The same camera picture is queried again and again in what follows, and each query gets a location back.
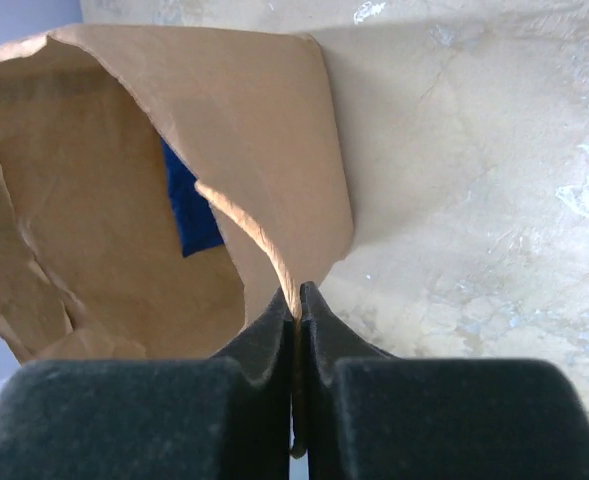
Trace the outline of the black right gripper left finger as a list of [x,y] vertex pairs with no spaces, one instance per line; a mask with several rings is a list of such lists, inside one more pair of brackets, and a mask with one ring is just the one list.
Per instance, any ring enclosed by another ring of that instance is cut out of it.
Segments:
[[285,479],[282,293],[201,360],[42,360],[0,391],[0,479]]

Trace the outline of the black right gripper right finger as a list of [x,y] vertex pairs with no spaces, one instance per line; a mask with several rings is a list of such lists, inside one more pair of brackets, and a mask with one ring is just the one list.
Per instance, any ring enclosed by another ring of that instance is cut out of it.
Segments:
[[399,358],[302,286],[313,479],[589,479],[589,421],[553,364]]

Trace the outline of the blue snack bag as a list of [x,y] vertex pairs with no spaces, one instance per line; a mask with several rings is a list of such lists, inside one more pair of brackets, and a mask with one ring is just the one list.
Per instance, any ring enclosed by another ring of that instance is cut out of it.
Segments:
[[224,244],[211,208],[195,188],[196,177],[171,146],[161,139],[168,196],[176,221],[183,257]]

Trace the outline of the brown paper bag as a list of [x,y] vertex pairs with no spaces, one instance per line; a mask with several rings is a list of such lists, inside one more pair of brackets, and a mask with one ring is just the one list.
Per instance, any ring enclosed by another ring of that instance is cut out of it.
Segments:
[[[183,257],[161,139],[224,244]],[[348,252],[306,35],[70,25],[0,46],[0,338],[39,360],[204,358]]]

